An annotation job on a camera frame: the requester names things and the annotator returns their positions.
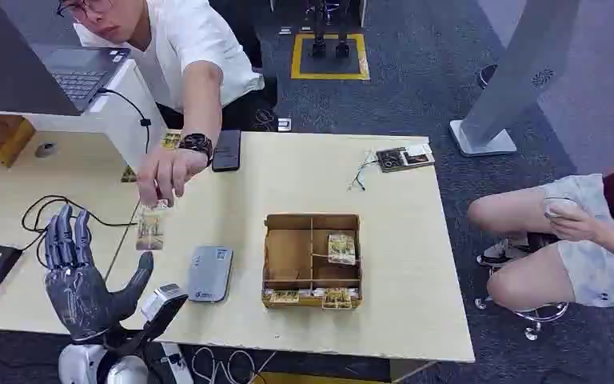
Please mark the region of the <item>person's left hand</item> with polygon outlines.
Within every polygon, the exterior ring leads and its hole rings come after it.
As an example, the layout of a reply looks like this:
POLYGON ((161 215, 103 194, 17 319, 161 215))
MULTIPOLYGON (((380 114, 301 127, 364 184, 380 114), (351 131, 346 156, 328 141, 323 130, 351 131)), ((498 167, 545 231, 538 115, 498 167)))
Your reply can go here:
POLYGON ((185 193, 185 184, 208 164, 208 157, 187 149, 156 148, 137 172, 139 202, 156 206, 166 200, 172 206, 185 193))

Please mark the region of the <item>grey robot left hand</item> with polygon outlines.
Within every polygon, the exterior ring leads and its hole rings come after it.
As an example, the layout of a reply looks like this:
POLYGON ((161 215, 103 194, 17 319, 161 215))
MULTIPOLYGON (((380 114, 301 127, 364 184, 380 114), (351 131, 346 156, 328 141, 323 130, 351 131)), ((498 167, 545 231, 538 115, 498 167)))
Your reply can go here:
POLYGON ((82 209, 74 224, 73 207, 65 204, 46 227, 46 293, 61 323, 75 342, 104 334, 130 317, 154 269, 150 251, 141 254, 126 286, 115 292, 95 266, 88 229, 90 214, 82 209))

